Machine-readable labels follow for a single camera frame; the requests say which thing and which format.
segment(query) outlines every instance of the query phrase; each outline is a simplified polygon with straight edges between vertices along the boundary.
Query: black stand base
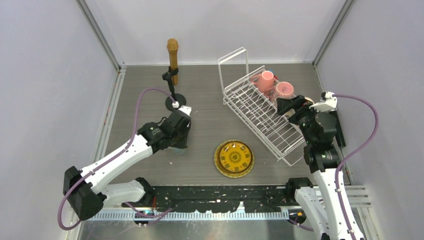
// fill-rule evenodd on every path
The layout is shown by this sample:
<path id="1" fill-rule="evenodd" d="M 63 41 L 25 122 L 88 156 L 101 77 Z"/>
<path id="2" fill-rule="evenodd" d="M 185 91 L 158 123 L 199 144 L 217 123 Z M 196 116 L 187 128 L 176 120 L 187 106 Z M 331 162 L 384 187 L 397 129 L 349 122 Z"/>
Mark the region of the black stand base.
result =
<path id="1" fill-rule="evenodd" d="M 186 98 L 182 95 L 182 94 L 179 94 L 179 93 L 175 93 L 175 96 L 176 96 L 176 101 L 179 103 L 179 106 L 181 107 L 182 105 L 186 105 L 186 103 L 187 103 L 187 101 L 186 101 Z M 174 111 L 174 110 L 176 110 L 176 109 L 178 109 L 178 108 L 174 108 L 173 106 L 172 106 L 172 100 L 171 100 L 171 98 L 169 98 L 169 97 L 167 97 L 166 98 L 166 100 L 165 100 L 165 106 L 166 106 L 166 109 L 168 109 L 169 111 Z"/>

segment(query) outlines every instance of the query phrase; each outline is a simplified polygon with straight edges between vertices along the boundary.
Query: wooden handle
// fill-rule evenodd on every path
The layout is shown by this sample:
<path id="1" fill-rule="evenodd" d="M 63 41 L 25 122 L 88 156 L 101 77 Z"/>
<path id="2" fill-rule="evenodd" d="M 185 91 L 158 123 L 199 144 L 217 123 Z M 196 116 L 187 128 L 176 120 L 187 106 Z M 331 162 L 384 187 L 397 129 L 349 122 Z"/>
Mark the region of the wooden handle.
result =
<path id="1" fill-rule="evenodd" d="M 174 38 L 168 39 L 168 43 L 166 44 L 166 48 L 169 53 L 169 65 L 171 66 L 171 70 L 178 68 L 177 61 L 177 52 L 178 52 L 178 42 Z M 176 86 L 178 84 L 178 75 L 172 77 L 172 84 Z"/>

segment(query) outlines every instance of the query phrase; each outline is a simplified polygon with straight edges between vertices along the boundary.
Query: gray wooden tabletop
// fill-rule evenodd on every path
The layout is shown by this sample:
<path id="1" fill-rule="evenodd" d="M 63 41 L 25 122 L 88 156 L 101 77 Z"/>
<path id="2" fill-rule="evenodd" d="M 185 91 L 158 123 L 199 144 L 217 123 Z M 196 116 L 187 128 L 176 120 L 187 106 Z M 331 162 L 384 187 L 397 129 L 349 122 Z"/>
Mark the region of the gray wooden tabletop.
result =
<path id="1" fill-rule="evenodd" d="M 250 70 L 261 65 L 250 64 Z M 295 94 L 318 101 L 321 88 L 314 69 L 309 63 L 267 64 L 280 81 L 290 82 Z M 106 153 L 118 148 L 131 136 L 134 113 L 139 94 L 143 89 L 168 85 L 161 75 L 166 66 L 129 66 L 122 85 Z M 228 85 L 244 76 L 244 65 L 224 65 L 224 84 Z M 136 163 L 113 183 L 131 181 L 144 177 L 151 185 L 264 185 L 285 184 L 288 178 L 312 177 L 308 166 L 300 160 L 294 166 L 276 162 L 276 158 L 264 144 L 248 129 L 235 113 L 223 105 L 218 67 L 216 65 L 179 66 L 177 93 L 183 94 L 187 105 L 192 107 L 192 127 L 188 137 L 188 148 L 183 154 L 171 149 L 155 153 Z M 165 95 L 148 92 L 140 104 L 137 126 L 147 122 L 158 122 L 168 117 Z M 216 148 L 227 140 L 245 142 L 253 151 L 255 164 L 249 174 L 241 178 L 223 176 L 214 165 Z"/>

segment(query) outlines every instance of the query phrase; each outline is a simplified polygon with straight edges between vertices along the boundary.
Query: gray wall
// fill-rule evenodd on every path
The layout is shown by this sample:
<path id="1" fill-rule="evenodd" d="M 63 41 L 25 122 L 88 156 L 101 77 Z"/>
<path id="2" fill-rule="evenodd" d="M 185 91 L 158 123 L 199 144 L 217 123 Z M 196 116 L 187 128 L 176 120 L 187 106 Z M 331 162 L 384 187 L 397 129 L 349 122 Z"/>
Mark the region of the gray wall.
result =
<path id="1" fill-rule="evenodd" d="M 60 239 L 64 171 L 93 161 L 116 71 L 74 0 L 3 0 L 0 23 L 0 239 Z"/>
<path id="2" fill-rule="evenodd" d="M 127 65 L 216 64 L 240 47 L 251 63 L 312 62 L 343 0 L 95 0 Z"/>
<path id="3" fill-rule="evenodd" d="M 325 90 L 369 100 L 380 129 L 348 164 L 384 240 L 423 239 L 424 1 L 356 1 L 318 71 Z M 370 135 L 367 107 L 339 99 L 350 153 Z"/>

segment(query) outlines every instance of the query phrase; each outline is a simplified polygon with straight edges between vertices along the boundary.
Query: dish rack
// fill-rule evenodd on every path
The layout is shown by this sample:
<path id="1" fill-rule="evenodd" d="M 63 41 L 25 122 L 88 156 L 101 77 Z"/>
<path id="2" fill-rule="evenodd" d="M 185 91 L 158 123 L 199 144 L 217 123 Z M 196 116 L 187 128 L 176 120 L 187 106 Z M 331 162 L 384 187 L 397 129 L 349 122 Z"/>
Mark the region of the dish rack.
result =
<path id="1" fill-rule="evenodd" d="M 221 64 L 243 54 L 246 75 L 224 87 Z M 265 66 L 249 72 L 248 52 L 241 47 L 218 59 L 223 104 L 227 105 L 277 158 L 293 166 L 303 158 L 305 139 L 300 129 L 277 114 L 277 107 L 255 85 L 251 77 L 265 71 Z"/>

